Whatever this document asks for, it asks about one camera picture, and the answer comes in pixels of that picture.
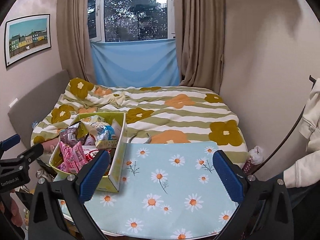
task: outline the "beige curtain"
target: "beige curtain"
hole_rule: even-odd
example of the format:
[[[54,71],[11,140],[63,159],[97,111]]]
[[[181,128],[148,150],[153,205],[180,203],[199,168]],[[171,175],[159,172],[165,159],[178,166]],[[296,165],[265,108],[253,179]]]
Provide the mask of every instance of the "beige curtain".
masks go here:
[[[70,78],[96,83],[88,31],[88,0],[58,0],[57,33],[62,68]]]
[[[220,91],[225,0],[174,0],[180,86]]]

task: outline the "white jacket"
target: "white jacket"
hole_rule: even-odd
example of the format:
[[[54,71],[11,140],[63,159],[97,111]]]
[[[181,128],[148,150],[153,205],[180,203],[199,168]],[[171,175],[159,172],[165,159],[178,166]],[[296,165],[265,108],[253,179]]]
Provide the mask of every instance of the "white jacket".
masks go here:
[[[287,188],[307,187],[320,180],[320,79],[313,87],[303,112],[300,133],[307,139],[305,157],[284,171]]]

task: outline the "tree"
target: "tree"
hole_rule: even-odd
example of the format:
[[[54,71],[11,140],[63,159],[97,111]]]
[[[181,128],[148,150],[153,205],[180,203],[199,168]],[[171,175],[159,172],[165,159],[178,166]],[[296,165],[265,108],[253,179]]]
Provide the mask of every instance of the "tree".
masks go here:
[[[167,8],[156,0],[104,0],[106,42],[167,38]]]

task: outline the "gray headboard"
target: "gray headboard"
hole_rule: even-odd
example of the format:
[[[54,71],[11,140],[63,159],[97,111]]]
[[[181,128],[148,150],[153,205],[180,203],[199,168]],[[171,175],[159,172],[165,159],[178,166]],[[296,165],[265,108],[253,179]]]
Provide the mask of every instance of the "gray headboard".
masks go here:
[[[10,122],[27,149],[30,148],[32,123],[41,122],[51,112],[69,81],[68,72],[62,70],[18,98],[10,108]]]

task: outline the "colorful houses painting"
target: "colorful houses painting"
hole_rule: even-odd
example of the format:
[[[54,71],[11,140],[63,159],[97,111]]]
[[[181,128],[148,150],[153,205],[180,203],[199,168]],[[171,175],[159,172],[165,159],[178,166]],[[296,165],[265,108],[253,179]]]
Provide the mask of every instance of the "colorful houses painting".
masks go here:
[[[7,22],[5,44],[7,67],[23,57],[50,48],[50,15],[34,15]]]

